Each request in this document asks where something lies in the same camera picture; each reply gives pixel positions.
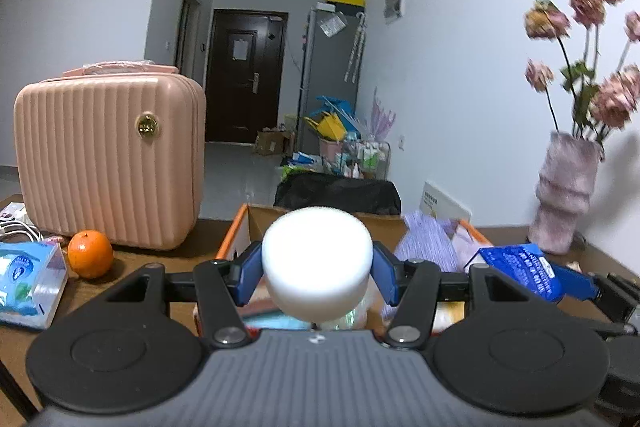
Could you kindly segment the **blue wet wipes packet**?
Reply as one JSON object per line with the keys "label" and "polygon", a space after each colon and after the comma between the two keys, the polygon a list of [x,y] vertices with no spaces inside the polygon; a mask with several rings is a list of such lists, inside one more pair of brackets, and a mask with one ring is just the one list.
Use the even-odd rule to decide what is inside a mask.
{"label": "blue wet wipes packet", "polygon": [[557,303],[564,289],[551,263],[536,244],[485,247],[478,254],[494,268],[544,300]]}

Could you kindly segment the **white and yellow plush alpaca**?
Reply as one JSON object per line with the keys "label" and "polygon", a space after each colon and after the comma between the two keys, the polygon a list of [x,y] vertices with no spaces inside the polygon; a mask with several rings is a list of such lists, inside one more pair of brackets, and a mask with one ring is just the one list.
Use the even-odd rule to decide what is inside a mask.
{"label": "white and yellow plush alpaca", "polygon": [[437,303],[432,334],[439,335],[450,326],[461,322],[465,318],[465,303],[462,301],[446,301]]}

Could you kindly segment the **lavender drawstring pouch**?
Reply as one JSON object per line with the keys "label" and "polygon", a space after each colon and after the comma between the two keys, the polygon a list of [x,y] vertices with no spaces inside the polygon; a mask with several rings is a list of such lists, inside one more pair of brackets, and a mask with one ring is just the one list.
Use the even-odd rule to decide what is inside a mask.
{"label": "lavender drawstring pouch", "polygon": [[394,255],[401,261],[420,259],[434,262],[442,272],[460,272],[459,259],[450,234],[456,225],[450,220],[437,220],[420,211],[404,216],[407,232],[399,241]]}

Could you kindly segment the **white round sponge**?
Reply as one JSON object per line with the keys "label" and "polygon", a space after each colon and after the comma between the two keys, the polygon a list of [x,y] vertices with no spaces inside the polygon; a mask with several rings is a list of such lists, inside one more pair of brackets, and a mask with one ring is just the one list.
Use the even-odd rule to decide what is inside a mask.
{"label": "white round sponge", "polygon": [[339,319],[360,303],[372,257],[366,226],[330,207],[285,213],[262,238],[262,267],[274,303],[308,323]]}

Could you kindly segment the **pink scouring sponge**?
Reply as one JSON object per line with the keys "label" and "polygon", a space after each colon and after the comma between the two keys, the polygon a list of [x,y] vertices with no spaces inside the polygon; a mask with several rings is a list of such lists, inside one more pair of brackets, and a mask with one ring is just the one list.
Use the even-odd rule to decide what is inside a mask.
{"label": "pink scouring sponge", "polygon": [[254,294],[245,306],[247,314],[261,314],[277,311],[278,306],[274,303],[267,285],[267,280],[263,277],[258,283]]}

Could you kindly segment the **lilac fluffy towel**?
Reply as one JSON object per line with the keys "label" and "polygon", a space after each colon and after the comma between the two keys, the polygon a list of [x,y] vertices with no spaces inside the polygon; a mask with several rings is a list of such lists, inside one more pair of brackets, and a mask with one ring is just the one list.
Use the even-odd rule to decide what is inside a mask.
{"label": "lilac fluffy towel", "polygon": [[492,246],[482,233],[464,220],[458,222],[451,237],[451,244],[457,253],[460,269],[464,273],[468,273],[472,265],[486,265],[480,250]]}

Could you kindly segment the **translucent plastic bag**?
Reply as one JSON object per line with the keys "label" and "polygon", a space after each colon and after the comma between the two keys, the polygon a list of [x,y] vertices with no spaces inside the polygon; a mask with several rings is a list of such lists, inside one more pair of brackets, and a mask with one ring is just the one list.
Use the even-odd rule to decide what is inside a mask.
{"label": "translucent plastic bag", "polygon": [[364,295],[360,303],[339,319],[317,323],[319,331],[351,331],[352,329],[364,329],[368,321],[368,312],[371,306],[371,296]]}

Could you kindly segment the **light blue plush toy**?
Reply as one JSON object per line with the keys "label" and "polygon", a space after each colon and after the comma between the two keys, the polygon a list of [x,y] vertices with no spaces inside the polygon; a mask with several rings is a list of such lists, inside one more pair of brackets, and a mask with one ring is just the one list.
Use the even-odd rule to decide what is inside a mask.
{"label": "light blue plush toy", "polygon": [[270,311],[245,315],[243,322],[248,329],[286,329],[287,331],[308,331],[310,324],[290,317],[281,311]]}

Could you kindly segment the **fallen rose petal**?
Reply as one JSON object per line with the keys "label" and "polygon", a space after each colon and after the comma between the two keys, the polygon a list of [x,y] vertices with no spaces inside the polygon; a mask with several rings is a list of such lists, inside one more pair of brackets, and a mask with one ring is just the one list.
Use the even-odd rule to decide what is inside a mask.
{"label": "fallen rose petal", "polygon": [[582,273],[582,268],[580,267],[580,264],[578,261],[567,262],[566,266],[568,269],[571,269],[578,273]]}

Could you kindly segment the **red cardboard box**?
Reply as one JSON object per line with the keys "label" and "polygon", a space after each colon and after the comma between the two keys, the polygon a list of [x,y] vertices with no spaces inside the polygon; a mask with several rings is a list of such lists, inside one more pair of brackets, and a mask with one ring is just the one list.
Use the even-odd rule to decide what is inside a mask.
{"label": "red cardboard box", "polygon": [[234,218],[216,257],[232,260],[256,241],[267,246],[267,257],[276,260],[277,288],[294,291],[285,299],[299,312],[307,302],[329,299],[330,310],[344,308],[342,290],[361,298],[356,307],[336,321],[322,323],[322,329],[378,329],[382,331],[393,320],[397,309],[383,303],[381,291],[372,280],[358,277],[349,283],[347,277],[363,266],[364,240],[370,235],[381,242],[400,260],[435,255],[426,240],[435,228],[444,231],[454,250],[454,265],[461,267],[471,256],[490,242],[468,222],[437,221],[417,211],[410,215],[378,216],[357,213],[346,218],[342,210],[329,207],[307,207],[296,210],[289,218],[280,208],[244,205]]}

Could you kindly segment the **white board with label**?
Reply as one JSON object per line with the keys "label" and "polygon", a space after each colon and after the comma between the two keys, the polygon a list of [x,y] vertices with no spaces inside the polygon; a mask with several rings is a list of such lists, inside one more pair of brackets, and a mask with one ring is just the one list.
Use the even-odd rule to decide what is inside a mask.
{"label": "white board with label", "polygon": [[471,221],[472,212],[439,187],[426,181],[420,202],[420,210],[424,215],[440,220]]}

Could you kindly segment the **pink ceramic vase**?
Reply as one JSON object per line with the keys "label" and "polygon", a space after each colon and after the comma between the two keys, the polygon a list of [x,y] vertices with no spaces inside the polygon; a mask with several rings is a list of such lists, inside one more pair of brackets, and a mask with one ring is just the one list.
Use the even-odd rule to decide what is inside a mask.
{"label": "pink ceramic vase", "polygon": [[553,131],[539,171],[538,209],[528,239],[545,253],[570,250],[579,219],[590,208],[602,146]]}

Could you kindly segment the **orange fruit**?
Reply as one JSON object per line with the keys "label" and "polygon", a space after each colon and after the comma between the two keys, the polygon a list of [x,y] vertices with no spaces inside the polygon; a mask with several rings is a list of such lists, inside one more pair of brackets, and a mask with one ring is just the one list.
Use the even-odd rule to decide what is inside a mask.
{"label": "orange fruit", "polygon": [[114,255],[111,242],[105,234],[85,230],[76,233],[68,242],[67,258],[77,275],[94,280],[111,270]]}

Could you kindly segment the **brown cardboard box on floor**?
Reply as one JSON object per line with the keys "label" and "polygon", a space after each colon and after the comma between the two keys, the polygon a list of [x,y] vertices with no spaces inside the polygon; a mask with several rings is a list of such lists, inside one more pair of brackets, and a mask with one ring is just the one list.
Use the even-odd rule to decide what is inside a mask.
{"label": "brown cardboard box on floor", "polygon": [[254,152],[262,156],[288,156],[295,135],[286,130],[262,130],[257,133]]}

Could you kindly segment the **pink ribbed small suitcase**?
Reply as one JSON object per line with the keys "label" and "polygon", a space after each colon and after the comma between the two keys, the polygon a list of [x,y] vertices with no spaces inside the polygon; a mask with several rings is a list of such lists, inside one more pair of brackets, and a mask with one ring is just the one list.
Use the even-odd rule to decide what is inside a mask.
{"label": "pink ribbed small suitcase", "polygon": [[24,87],[14,150],[30,220],[169,251],[200,213],[206,98],[174,66],[101,63]]}

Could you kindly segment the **yellow bag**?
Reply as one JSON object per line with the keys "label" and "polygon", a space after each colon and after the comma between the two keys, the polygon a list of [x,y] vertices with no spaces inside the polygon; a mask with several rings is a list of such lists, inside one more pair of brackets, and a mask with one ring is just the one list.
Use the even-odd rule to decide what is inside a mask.
{"label": "yellow bag", "polygon": [[334,113],[323,112],[320,120],[305,117],[304,121],[326,141],[341,142],[347,133],[340,117]]}

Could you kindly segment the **blue tissue pack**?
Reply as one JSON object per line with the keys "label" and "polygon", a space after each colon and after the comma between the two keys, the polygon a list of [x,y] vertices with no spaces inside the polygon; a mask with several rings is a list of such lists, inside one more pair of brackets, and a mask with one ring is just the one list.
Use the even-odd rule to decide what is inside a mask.
{"label": "blue tissue pack", "polygon": [[1,322],[48,329],[67,281],[67,265],[57,243],[2,243]]}

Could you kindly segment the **dried pink roses bouquet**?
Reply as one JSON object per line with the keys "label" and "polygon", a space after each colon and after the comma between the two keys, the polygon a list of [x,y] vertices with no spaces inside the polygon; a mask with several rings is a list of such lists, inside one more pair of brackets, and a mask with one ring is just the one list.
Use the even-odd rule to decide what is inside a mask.
{"label": "dried pink roses bouquet", "polygon": [[639,13],[625,15],[625,43],[616,67],[598,75],[601,31],[606,10],[623,0],[568,0],[566,15],[552,0],[534,0],[524,14],[524,30],[530,40],[559,45],[562,67],[529,60],[525,79],[534,91],[551,98],[550,84],[561,79],[562,89],[573,100],[570,135],[601,145],[615,130],[624,129],[639,112],[639,65],[627,61],[629,50],[639,43]]}

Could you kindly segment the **dark brown entrance door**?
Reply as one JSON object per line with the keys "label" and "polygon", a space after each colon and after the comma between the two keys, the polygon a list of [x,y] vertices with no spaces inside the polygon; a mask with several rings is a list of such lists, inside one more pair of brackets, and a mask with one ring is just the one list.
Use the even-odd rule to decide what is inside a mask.
{"label": "dark brown entrance door", "polygon": [[252,144],[278,123],[285,12],[216,9],[205,79],[205,140]]}

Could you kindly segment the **grey refrigerator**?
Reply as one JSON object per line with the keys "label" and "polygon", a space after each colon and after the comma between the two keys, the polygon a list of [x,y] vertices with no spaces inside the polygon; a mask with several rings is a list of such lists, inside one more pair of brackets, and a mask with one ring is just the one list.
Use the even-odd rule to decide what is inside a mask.
{"label": "grey refrigerator", "polygon": [[319,138],[306,117],[324,111],[324,98],[337,98],[355,108],[359,69],[366,38],[363,6],[337,3],[334,11],[312,9],[307,17],[299,83],[296,150],[319,153]]}

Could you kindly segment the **white wall panel box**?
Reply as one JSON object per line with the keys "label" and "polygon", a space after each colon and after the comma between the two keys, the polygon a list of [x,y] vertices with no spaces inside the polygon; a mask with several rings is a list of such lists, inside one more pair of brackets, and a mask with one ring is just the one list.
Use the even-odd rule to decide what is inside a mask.
{"label": "white wall panel box", "polygon": [[406,10],[406,0],[385,0],[384,18],[385,23],[390,24],[404,17]]}

